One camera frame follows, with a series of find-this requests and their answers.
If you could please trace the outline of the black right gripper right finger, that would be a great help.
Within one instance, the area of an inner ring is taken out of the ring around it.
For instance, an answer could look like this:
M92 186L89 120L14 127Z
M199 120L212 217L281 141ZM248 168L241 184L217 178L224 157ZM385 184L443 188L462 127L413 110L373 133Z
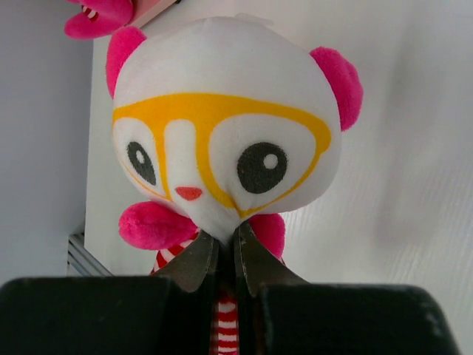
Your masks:
M313 284L247 223L234 232L241 354L458 354L435 299L412 285Z

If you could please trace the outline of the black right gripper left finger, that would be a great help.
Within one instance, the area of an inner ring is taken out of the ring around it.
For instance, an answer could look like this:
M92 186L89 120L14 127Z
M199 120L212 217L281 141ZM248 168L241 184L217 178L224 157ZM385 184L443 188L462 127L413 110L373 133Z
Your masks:
M209 354L217 241L152 276L21 278L1 287L3 354Z

